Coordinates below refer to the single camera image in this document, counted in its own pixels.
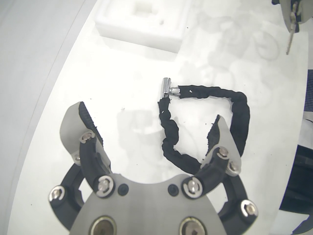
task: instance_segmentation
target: white platform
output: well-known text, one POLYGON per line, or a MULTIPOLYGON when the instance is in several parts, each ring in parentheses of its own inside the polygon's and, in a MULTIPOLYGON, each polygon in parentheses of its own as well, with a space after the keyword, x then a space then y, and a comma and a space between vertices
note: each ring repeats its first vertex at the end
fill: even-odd
MULTIPOLYGON (((97 3, 58 77, 30 145, 16 191, 9 235, 68 234, 47 201, 72 165, 59 127, 67 108, 84 101, 104 139, 112 170, 144 183, 181 173, 162 155, 157 101, 163 77, 173 85, 220 86, 247 95, 251 120, 241 178, 259 218, 246 234, 268 234, 291 171, 302 121, 307 35, 288 32, 270 0, 194 0, 180 52, 103 38, 97 3)), ((173 99, 180 128, 177 150, 201 160, 217 114, 230 124, 225 99, 173 99)), ((86 199, 90 189, 83 186, 86 199)), ((210 193, 217 210, 225 196, 210 193)))
POLYGON ((101 0, 95 23, 104 37, 177 53, 192 0, 101 0))

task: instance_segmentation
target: key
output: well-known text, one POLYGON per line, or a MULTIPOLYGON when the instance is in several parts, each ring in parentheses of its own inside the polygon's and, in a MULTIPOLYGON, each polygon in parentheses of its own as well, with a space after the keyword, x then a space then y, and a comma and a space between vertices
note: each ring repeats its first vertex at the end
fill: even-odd
POLYGON ((294 36, 294 33, 295 33, 295 28, 296 28, 296 23, 297 23, 295 12, 296 12, 296 10, 297 10, 297 7, 298 7, 298 2, 295 2, 295 3, 293 4, 293 6, 292 6, 292 12, 291 12, 291 15, 290 15, 290 19, 291 19, 291 30, 290 30, 289 41, 288 41, 288 47, 287 47, 287 52, 286 52, 287 55, 288 55, 289 52, 290 52, 292 39, 293 39, 293 36, 294 36))

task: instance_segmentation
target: metal bracket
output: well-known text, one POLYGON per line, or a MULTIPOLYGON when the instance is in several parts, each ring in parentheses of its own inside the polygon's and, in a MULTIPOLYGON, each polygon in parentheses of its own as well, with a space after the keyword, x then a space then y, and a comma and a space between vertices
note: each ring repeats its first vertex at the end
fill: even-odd
POLYGON ((163 78, 161 99, 167 98, 169 95, 179 97, 180 89, 179 87, 171 87, 171 78, 163 78))

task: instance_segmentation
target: circular hole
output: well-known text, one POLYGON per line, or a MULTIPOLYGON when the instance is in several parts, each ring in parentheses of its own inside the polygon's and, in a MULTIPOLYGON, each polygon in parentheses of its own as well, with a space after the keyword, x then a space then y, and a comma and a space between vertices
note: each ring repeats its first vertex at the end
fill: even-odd
POLYGON ((116 224, 108 216, 98 218, 91 226, 90 235, 116 235, 116 224))

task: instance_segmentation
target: gray floor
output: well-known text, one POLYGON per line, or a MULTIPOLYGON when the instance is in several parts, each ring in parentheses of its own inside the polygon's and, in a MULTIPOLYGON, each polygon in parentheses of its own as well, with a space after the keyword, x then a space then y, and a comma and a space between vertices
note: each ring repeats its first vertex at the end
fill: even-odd
POLYGON ((0 234, 36 125, 95 1, 0 0, 0 234))

